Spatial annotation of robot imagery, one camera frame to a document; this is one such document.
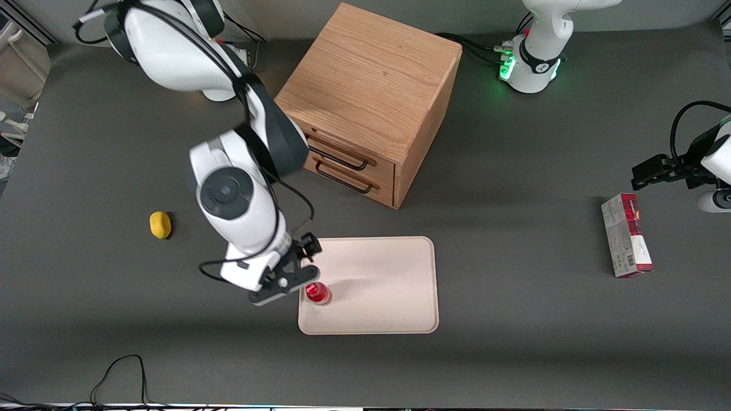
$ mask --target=white tray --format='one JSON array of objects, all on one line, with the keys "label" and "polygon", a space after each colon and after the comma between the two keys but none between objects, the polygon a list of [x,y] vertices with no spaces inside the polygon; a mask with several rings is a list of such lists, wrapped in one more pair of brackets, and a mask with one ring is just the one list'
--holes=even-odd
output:
[{"label": "white tray", "polygon": [[434,245],[426,237],[321,238],[314,257],[333,301],[300,290],[300,330],[309,335],[430,333],[439,325]]}]

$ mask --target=yellow sponge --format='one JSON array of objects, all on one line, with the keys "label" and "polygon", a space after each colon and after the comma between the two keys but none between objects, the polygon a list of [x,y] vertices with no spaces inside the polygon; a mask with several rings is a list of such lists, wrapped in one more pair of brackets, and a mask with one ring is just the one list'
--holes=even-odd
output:
[{"label": "yellow sponge", "polygon": [[173,225],[170,223],[170,217],[162,212],[155,211],[150,214],[150,231],[155,237],[164,240],[170,235]]}]

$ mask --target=wooden drawer cabinet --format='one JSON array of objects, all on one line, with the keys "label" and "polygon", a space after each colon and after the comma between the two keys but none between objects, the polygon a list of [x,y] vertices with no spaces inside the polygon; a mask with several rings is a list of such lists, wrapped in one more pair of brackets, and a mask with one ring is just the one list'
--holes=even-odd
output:
[{"label": "wooden drawer cabinet", "polygon": [[305,168],[399,208],[447,112],[457,43],[342,3],[276,102],[300,126]]}]

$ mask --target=red and white box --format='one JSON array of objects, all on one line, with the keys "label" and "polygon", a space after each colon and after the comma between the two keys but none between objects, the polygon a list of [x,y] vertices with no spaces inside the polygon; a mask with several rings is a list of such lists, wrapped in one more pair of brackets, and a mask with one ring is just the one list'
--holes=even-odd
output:
[{"label": "red and white box", "polygon": [[612,252],[614,276],[628,279],[651,272],[650,252],[640,231],[637,195],[617,195],[602,204],[602,214]]}]

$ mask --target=drawer handle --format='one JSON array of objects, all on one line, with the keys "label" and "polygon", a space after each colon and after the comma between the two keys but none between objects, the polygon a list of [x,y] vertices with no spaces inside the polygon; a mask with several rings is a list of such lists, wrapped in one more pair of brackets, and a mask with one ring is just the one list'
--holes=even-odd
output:
[{"label": "drawer handle", "polygon": [[317,164],[315,165],[315,171],[317,171],[318,174],[332,181],[335,181],[336,183],[342,184],[355,192],[359,192],[360,194],[368,194],[369,192],[371,192],[371,189],[373,189],[373,184],[369,184],[365,189],[359,189],[356,186],[348,183],[347,181],[342,181],[340,178],[337,178],[331,174],[327,174],[325,171],[320,170],[319,167],[321,165],[321,162],[317,162]]},{"label": "drawer handle", "polygon": [[319,150],[318,148],[315,148],[313,146],[309,146],[309,148],[310,148],[310,151],[312,151],[313,153],[319,154],[320,156],[323,156],[326,159],[332,160],[332,161],[342,165],[343,167],[348,167],[350,170],[353,170],[353,171],[363,171],[363,170],[365,170],[366,166],[368,165],[367,159],[364,159],[363,164],[361,164],[361,165],[354,165],[354,164],[350,164],[349,162],[347,162],[345,160],[341,160],[338,157],[333,156],[332,154],[325,153],[323,150]]}]

